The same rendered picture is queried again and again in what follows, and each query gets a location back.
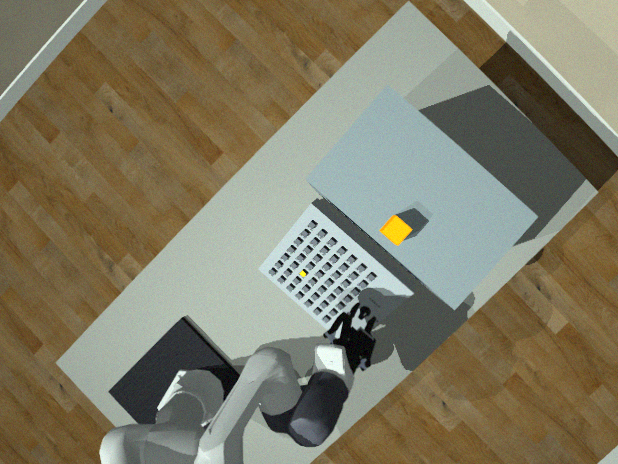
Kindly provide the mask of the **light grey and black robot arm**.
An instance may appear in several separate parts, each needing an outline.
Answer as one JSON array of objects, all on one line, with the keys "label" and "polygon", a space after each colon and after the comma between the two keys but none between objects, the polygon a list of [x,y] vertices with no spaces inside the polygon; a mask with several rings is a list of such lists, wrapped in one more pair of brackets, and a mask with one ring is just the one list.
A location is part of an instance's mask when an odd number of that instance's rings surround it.
[{"label": "light grey and black robot arm", "polygon": [[101,462],[244,464],[243,434],[257,405],[272,431],[290,434],[300,446],[319,446],[333,432],[354,383],[345,347],[317,343],[312,374],[300,386],[290,355],[265,347],[248,359],[223,403],[221,381],[210,371],[180,369],[158,405],[156,424],[112,428],[101,444]]}]

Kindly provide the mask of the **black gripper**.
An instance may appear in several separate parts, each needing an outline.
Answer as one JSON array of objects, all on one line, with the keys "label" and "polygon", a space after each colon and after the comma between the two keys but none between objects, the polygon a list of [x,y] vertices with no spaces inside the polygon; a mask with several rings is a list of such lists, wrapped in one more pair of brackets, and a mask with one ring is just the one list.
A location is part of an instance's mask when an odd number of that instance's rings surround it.
[{"label": "black gripper", "polygon": [[[350,310],[350,312],[342,312],[334,321],[333,325],[331,326],[331,328],[326,331],[323,336],[324,338],[328,338],[330,340],[330,344],[336,344],[336,345],[341,345],[344,346],[346,349],[346,354],[347,354],[347,359],[350,365],[350,369],[353,371],[353,375],[355,374],[355,371],[357,369],[357,366],[361,367],[362,371],[365,371],[367,368],[369,368],[371,366],[371,355],[374,349],[375,344],[369,348],[361,357],[360,360],[360,356],[359,354],[356,356],[355,353],[350,350],[349,348],[346,347],[347,345],[347,341],[348,341],[348,337],[345,335],[345,333],[351,328],[351,323],[352,323],[352,318],[355,316],[358,308],[360,306],[360,303],[356,303]],[[345,318],[345,319],[344,319]],[[344,320],[344,321],[343,321]],[[373,318],[371,318],[368,322],[367,325],[365,327],[365,330],[371,335],[373,336],[372,333],[372,327],[374,325],[374,322],[376,320],[376,317],[374,316]],[[343,322],[343,323],[342,323]],[[338,330],[338,328],[340,327],[342,323],[342,328],[341,328],[341,333],[340,333],[340,338],[335,339],[335,334],[336,331]],[[344,337],[344,338],[343,338]],[[357,358],[358,358],[358,365],[357,365]]]}]

